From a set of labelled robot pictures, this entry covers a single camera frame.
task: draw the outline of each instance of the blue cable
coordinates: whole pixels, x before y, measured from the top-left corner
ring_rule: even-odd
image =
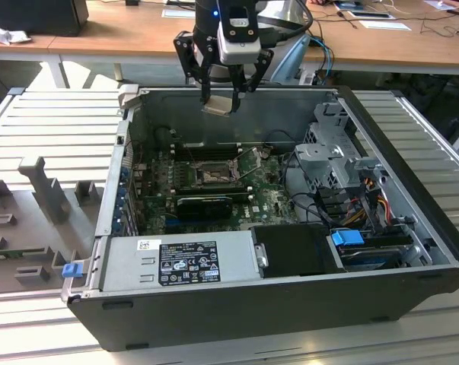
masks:
[[[326,78],[329,76],[330,74],[330,54],[329,54],[329,48],[327,48],[327,46],[325,44],[323,44],[321,41],[319,41],[317,38],[311,38],[315,43],[317,43],[319,46],[322,47],[322,49],[324,50],[324,52],[326,53],[326,57],[327,57],[327,72],[326,72]]]

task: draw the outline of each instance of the computer case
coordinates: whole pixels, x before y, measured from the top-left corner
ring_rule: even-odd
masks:
[[[85,0],[0,1],[0,28],[28,34],[75,37],[88,16]]]

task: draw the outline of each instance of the green circuit board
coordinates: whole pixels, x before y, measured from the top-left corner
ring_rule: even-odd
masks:
[[[237,170],[243,175],[256,167],[253,154],[247,153],[237,159]],[[172,234],[172,233],[205,233],[233,230],[248,230],[260,224],[290,224],[296,223],[297,217],[290,206],[288,198],[279,184],[280,165],[277,156],[270,156],[260,161],[260,167],[242,176],[233,185],[251,186],[251,200],[239,201],[234,199],[232,214],[229,219],[215,221],[182,222],[177,218],[175,202],[177,193],[173,191],[174,171],[183,168],[174,161],[171,155],[159,153],[151,159],[150,168],[144,178],[146,189],[142,191],[143,213],[145,216],[145,232],[143,234]],[[184,176],[190,183],[196,181],[193,171],[186,171]],[[226,181],[212,179],[209,188],[224,185]]]

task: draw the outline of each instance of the power supply label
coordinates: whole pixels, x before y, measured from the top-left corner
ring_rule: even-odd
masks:
[[[160,245],[158,283],[201,284],[221,281],[215,241]]]

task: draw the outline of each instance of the desk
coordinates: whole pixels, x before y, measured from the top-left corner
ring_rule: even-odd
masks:
[[[423,17],[424,12],[430,12],[430,18],[450,15],[432,12],[435,9],[420,0],[396,0],[395,5],[402,11],[416,13],[417,17]],[[57,87],[68,87],[62,61],[178,65],[173,39],[181,30],[193,29],[193,19],[162,18],[162,4],[126,7],[124,2],[88,1],[88,9],[89,21],[80,36],[34,36],[32,43],[0,45],[0,59],[47,61]],[[396,17],[413,16],[388,9]],[[459,75],[459,36],[420,34],[422,22],[411,20],[403,23],[412,31],[370,30],[357,21],[355,30],[345,21],[330,22],[341,18],[326,17],[320,12],[335,14],[331,5],[311,5],[311,10],[315,18],[322,20],[326,43],[334,51],[333,69]],[[445,32],[443,26],[459,28],[459,17],[426,24]],[[317,24],[311,30],[319,34]],[[322,59],[321,49],[309,49],[304,66],[315,69]]]
[[[413,13],[401,14],[387,8],[396,18],[424,18],[424,13],[428,13],[426,17],[430,19],[452,15],[445,11],[434,11],[432,6],[418,0],[396,0],[395,5],[401,11]],[[372,6],[379,11],[385,10],[380,4]],[[333,5],[312,5],[311,10],[314,18],[321,19],[326,44],[335,53],[335,69],[459,75],[459,35],[443,37],[430,31],[421,34],[422,21],[419,20],[398,21],[407,25],[411,31],[366,29],[358,21],[353,22],[358,28],[354,29],[346,21],[330,22],[342,20],[337,16],[326,17],[324,13],[318,12],[335,14],[336,9]],[[346,19],[353,19],[350,15],[345,15]],[[426,21],[426,26],[440,33],[447,33],[447,30],[443,29],[445,26],[457,30],[459,16]],[[311,31],[318,35],[318,26],[314,24]],[[321,49],[309,49],[304,60],[308,65],[315,63],[316,59],[319,63],[322,62],[321,56]]]

